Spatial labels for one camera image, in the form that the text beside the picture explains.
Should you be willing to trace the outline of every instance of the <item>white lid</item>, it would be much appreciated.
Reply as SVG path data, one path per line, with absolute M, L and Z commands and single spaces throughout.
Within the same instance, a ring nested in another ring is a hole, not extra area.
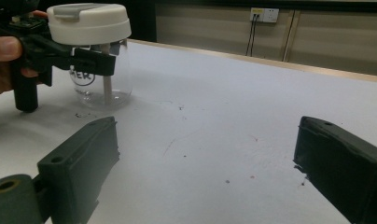
M 65 45 L 97 45 L 131 35 L 130 20 L 118 4 L 68 4 L 47 9 L 49 30 L 55 42 Z

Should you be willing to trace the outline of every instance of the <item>electrical outlet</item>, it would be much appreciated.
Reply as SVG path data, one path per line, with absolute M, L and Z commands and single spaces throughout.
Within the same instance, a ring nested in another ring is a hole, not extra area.
M 276 22 L 278 20 L 279 9 L 277 8 L 261 8 L 261 7 L 252 7 L 250 9 L 250 18 L 252 21 L 256 18 L 255 15 L 258 15 L 256 21 L 262 22 Z

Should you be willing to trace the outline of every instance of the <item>black handle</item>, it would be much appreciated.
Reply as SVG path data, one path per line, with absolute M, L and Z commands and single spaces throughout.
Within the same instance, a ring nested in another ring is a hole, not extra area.
M 21 64 L 18 60 L 10 63 L 11 84 L 17 109 L 31 113 L 37 107 L 37 77 L 25 77 L 21 73 Z

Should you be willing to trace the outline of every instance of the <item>power cord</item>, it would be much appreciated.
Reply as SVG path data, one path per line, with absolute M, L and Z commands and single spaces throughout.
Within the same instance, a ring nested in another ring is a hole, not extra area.
M 250 48 L 250 57 L 253 56 L 253 42 L 254 42 L 254 39 L 255 39 L 255 33 L 256 33 L 256 22 L 258 21 L 258 14 L 253 14 L 253 18 L 252 18 L 252 26 L 250 28 L 250 35 L 249 35 L 249 41 L 247 42 L 247 48 L 246 48 L 246 55 L 247 56 L 247 52 L 249 51 L 249 46 L 250 46 L 250 40 L 252 40 L 252 46 Z

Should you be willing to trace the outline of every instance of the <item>white tabletop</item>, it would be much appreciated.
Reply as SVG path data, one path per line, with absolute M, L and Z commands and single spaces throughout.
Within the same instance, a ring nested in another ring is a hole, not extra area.
M 81 106 L 59 70 L 32 114 L 1 95 L 0 178 L 34 177 L 70 135 L 115 116 L 121 158 L 89 223 L 348 223 L 301 184 L 298 125 L 325 119 L 377 146 L 377 82 L 133 42 L 129 53 L 133 95 L 118 111 Z

